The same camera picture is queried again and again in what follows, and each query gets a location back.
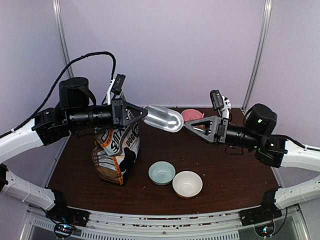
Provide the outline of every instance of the bag of dog food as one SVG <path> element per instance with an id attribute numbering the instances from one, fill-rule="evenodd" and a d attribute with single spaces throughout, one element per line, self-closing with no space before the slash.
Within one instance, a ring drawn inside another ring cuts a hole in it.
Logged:
<path id="1" fill-rule="evenodd" d="M 130 110 L 127 116 L 134 118 Z M 140 148 L 138 123 L 119 129 L 106 129 L 95 136 L 95 142 L 91 157 L 98 177 L 115 184 L 125 184 Z"/>

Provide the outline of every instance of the pink bowl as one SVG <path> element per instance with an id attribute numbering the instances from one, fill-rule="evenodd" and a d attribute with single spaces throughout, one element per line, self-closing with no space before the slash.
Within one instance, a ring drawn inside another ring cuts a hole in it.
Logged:
<path id="1" fill-rule="evenodd" d="M 181 114 L 185 122 L 190 120 L 202 119 L 205 116 L 204 113 L 201 113 L 195 109 L 186 109 Z"/>

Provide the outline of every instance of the black cable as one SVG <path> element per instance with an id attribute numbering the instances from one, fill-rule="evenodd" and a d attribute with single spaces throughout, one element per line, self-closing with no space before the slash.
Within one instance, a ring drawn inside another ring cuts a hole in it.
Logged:
<path id="1" fill-rule="evenodd" d="M 72 235 L 72 233 L 77 230 L 75 228 L 75 225 L 71 226 L 70 224 L 66 223 L 66 222 L 56 222 L 55 220 L 53 220 L 46 212 L 46 210 L 44 210 L 42 207 L 41 207 L 41 210 L 44 212 L 45 216 L 51 220 L 51 222 L 54 223 L 54 228 L 53 228 L 53 233 L 54 235 L 57 237 L 57 238 L 60 238 L 60 239 L 66 239 L 68 237 L 70 237 Z M 60 232 L 62 232 L 60 229 L 65 229 L 67 226 L 67 229 L 70 230 L 70 233 L 66 234 L 66 235 L 62 235 L 62 234 L 57 234 L 57 230 L 59 230 Z"/>
<path id="2" fill-rule="evenodd" d="M 228 149 L 229 147 L 230 147 L 230 146 L 225 146 L 225 148 L 224 148 L 224 153 L 225 153 L 226 155 L 228 155 L 228 156 L 242 156 L 242 155 L 244 154 L 244 148 L 243 148 L 243 147 L 241 148 L 241 153 L 238 153 L 238 152 L 236 152 L 236 153 L 228 153 L 227 149 Z"/>
<path id="3" fill-rule="evenodd" d="M 280 230 L 283 228 L 283 226 L 285 225 L 286 223 L 286 220 L 287 220 L 287 216 L 288 216 L 288 208 L 286 207 L 285 208 L 285 217 L 284 217 L 284 220 L 283 220 L 283 223 L 281 224 L 281 226 L 279 227 L 279 229 L 272 234 L 272 236 L 276 235 L 278 232 L 280 232 Z"/>
<path id="4" fill-rule="evenodd" d="M 97 51 L 97 52 L 90 52 L 90 53 L 87 53 L 86 55 L 83 55 L 83 56 L 80 56 L 76 59 L 73 59 L 71 62 L 69 62 L 65 67 L 64 69 L 61 71 L 61 73 L 59 74 L 59 76 L 57 77 L 57 79 L 54 81 L 52 87 L 50 88 L 50 91 L 49 93 L 47 94 L 47 96 L 45 97 L 45 99 L 43 100 L 43 102 L 40 104 L 40 106 L 34 111 L 34 113 L 31 114 L 30 117 L 28 117 L 26 120 L 24 120 L 21 124 L 19 124 L 18 126 L 16 126 L 13 131 L 7 131 L 5 133 L 3 133 L 2 135 L 0 135 L 0 139 L 9 135 L 10 133 L 14 132 L 14 131 L 17 131 L 18 129 L 20 129 L 21 127 L 23 127 L 24 125 L 26 125 L 31 119 L 33 119 L 36 114 L 43 108 L 43 106 L 46 104 L 46 102 L 48 101 L 49 97 L 51 96 L 52 92 L 54 91 L 57 83 L 59 82 L 59 80 L 61 79 L 61 77 L 63 76 L 63 74 L 66 72 L 66 70 L 74 63 L 82 60 L 82 59 L 85 59 L 85 58 L 88 58 L 88 57 L 91 57 L 91 56 L 97 56 L 97 55 L 108 55 L 112 58 L 112 61 L 113 61 L 113 66 L 112 66 L 112 72 L 111 72 L 111 80 L 114 78 L 114 74 L 115 74 L 115 70 L 116 70 L 116 58 L 115 56 L 111 53 L 111 52 L 108 52 L 108 51 Z"/>
<path id="5" fill-rule="evenodd" d="M 302 143 L 298 142 L 297 140 L 294 140 L 294 139 L 293 139 L 292 137 L 290 137 L 290 136 L 281 135 L 281 134 L 275 134 L 274 136 L 276 136 L 276 137 L 285 137 L 285 138 L 287 138 L 288 140 L 290 140 L 291 142 L 293 142 L 294 144 L 298 145 L 300 148 L 303 148 L 303 149 L 306 148 L 305 145 L 303 145 Z"/>

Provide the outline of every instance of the bowl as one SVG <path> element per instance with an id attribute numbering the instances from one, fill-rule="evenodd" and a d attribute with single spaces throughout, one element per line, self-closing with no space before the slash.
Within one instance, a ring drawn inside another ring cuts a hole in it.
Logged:
<path id="1" fill-rule="evenodd" d="M 167 161 L 157 161 L 149 168 L 149 177 L 157 185 L 169 184 L 175 175 L 175 167 Z"/>
<path id="2" fill-rule="evenodd" d="M 201 177 L 195 172 L 181 171 L 175 175 L 172 186 L 179 197 L 190 199 L 200 193 L 203 182 Z"/>
<path id="3" fill-rule="evenodd" d="M 186 109 L 184 111 L 182 111 L 181 113 L 183 120 L 185 122 L 187 121 L 191 121 L 191 120 L 196 120 L 196 119 L 203 119 L 205 114 L 201 113 L 198 110 L 195 109 Z"/>

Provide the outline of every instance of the black bracket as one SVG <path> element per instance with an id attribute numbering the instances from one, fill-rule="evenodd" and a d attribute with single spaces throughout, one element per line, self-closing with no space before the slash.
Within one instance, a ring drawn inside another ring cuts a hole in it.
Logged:
<path id="1" fill-rule="evenodd" d="M 0 164 L 0 192 L 5 185 L 9 184 L 8 181 L 6 180 L 7 171 L 8 171 L 7 166 L 4 165 L 3 163 Z"/>
<path id="2" fill-rule="evenodd" d="M 89 219 L 89 212 L 68 207 L 61 191 L 54 189 L 51 189 L 51 191 L 54 194 L 55 205 L 52 209 L 46 211 L 47 217 L 59 223 L 85 227 Z"/>
<path id="3" fill-rule="evenodd" d="M 227 126 L 219 116 L 186 121 L 185 128 L 208 143 L 222 143 L 221 137 L 225 138 L 227 130 Z"/>
<path id="4" fill-rule="evenodd" d="M 148 111 L 138 107 L 123 99 L 114 99 L 111 101 L 113 125 L 115 127 L 126 127 L 133 124 L 148 115 Z M 132 118 L 128 116 L 128 110 L 132 113 Z"/>
<path id="5" fill-rule="evenodd" d="M 280 218 L 282 212 L 276 207 L 276 190 L 266 191 L 263 195 L 261 206 L 242 210 L 239 212 L 242 226 L 259 224 L 272 219 Z"/>

